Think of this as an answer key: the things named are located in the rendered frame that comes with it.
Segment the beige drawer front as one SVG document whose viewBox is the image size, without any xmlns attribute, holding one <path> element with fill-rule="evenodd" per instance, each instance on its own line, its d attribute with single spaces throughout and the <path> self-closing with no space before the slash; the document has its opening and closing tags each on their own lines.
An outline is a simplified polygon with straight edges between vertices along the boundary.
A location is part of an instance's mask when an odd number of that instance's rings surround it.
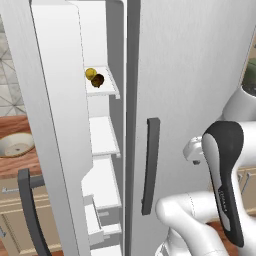
<svg viewBox="0 0 256 256">
<path fill-rule="evenodd" d="M 15 189 L 18 188 L 16 178 L 0 180 L 0 214 L 14 213 L 22 211 L 22 203 L 19 192 L 11 194 L 3 194 L 2 188 Z M 33 198 L 37 207 L 49 206 L 50 201 L 46 187 L 38 187 L 33 190 Z"/>
</svg>

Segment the yellow lemon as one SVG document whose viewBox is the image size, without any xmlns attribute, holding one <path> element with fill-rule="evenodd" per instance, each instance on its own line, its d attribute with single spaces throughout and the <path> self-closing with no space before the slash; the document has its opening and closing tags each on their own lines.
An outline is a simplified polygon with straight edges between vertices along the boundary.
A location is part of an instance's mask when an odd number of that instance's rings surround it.
<svg viewBox="0 0 256 256">
<path fill-rule="evenodd" d="M 94 68 L 88 68 L 85 71 L 85 76 L 88 80 L 92 80 L 97 74 L 97 71 Z"/>
</svg>

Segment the white fridge body with shelves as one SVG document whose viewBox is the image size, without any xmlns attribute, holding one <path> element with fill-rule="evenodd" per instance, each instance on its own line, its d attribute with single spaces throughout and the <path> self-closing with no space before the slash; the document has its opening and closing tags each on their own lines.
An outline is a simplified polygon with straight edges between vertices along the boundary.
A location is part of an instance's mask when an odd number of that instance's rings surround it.
<svg viewBox="0 0 256 256">
<path fill-rule="evenodd" d="M 126 252 L 127 30 L 129 0 L 76 0 L 85 76 L 92 169 L 82 179 L 91 256 Z"/>
</svg>

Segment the brown kiwi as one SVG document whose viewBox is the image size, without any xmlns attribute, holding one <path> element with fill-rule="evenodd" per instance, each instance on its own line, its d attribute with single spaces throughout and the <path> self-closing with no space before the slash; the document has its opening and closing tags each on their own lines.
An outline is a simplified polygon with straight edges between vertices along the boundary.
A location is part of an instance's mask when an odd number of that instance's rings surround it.
<svg viewBox="0 0 256 256">
<path fill-rule="evenodd" d="M 91 80 L 93 87 L 99 88 L 104 83 L 104 76 L 102 74 L 97 74 Z"/>
</svg>

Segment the green plant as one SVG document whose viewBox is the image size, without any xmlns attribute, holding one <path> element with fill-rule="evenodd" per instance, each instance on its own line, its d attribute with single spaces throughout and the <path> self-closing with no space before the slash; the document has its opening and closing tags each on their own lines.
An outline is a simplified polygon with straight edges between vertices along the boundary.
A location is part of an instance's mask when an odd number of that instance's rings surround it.
<svg viewBox="0 0 256 256">
<path fill-rule="evenodd" d="M 245 86 L 256 84 L 256 58 L 251 58 L 248 61 L 243 84 Z"/>
</svg>

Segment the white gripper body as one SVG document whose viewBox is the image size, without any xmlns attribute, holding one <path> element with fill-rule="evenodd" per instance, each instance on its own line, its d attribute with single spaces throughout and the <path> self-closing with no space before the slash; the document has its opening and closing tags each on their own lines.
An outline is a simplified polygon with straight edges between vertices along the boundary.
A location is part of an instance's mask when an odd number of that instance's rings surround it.
<svg viewBox="0 0 256 256">
<path fill-rule="evenodd" d="M 183 155 L 186 161 L 192 162 L 194 165 L 199 165 L 204 159 L 202 151 L 202 137 L 193 137 L 188 141 L 183 149 Z"/>
</svg>

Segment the white fridge door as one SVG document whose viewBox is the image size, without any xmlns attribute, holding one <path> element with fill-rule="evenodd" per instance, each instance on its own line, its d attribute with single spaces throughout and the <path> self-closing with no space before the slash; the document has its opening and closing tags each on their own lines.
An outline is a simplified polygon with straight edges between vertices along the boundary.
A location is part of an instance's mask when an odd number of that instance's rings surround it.
<svg viewBox="0 0 256 256">
<path fill-rule="evenodd" d="M 154 197 L 204 191 L 206 163 L 187 142 L 217 120 L 240 85 L 256 28 L 256 0 L 127 0 L 125 256 L 154 256 L 167 227 L 141 212 L 147 121 L 160 121 Z"/>
</svg>

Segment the beige cupboard run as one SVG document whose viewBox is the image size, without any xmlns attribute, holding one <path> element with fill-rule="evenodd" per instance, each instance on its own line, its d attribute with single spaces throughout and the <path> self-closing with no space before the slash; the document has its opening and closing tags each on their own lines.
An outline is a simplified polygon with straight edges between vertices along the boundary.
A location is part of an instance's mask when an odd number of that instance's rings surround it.
<svg viewBox="0 0 256 256">
<path fill-rule="evenodd" d="M 240 169 L 238 182 L 246 212 L 256 214 L 256 168 Z"/>
</svg>

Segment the cream bowl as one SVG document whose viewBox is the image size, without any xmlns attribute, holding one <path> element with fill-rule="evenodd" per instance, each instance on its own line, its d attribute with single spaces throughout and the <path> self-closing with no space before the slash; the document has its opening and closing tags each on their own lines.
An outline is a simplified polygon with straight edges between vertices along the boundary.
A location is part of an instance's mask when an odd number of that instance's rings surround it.
<svg viewBox="0 0 256 256">
<path fill-rule="evenodd" d="M 34 147 L 31 133 L 13 133 L 0 139 L 0 158 L 19 157 Z"/>
</svg>

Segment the white freezer door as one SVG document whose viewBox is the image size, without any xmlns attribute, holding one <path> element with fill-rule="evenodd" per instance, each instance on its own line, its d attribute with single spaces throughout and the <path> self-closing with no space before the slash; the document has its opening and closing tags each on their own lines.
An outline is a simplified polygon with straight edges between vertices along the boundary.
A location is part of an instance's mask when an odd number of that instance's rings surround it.
<svg viewBox="0 0 256 256">
<path fill-rule="evenodd" d="M 92 168 L 78 8 L 0 0 L 64 256 L 91 256 L 81 181 Z"/>
</svg>

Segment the beige cupboard door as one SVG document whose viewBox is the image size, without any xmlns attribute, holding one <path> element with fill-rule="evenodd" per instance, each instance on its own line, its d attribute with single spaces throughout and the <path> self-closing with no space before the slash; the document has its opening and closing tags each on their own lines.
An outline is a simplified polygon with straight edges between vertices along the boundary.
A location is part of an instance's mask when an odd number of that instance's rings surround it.
<svg viewBox="0 0 256 256">
<path fill-rule="evenodd" d="M 51 252 L 61 250 L 62 247 L 51 208 L 39 208 L 37 214 L 49 250 Z M 7 246 L 10 249 L 10 256 L 37 255 L 22 210 L 0 214 L 0 226 L 6 233 L 4 239 L 10 238 Z"/>
</svg>

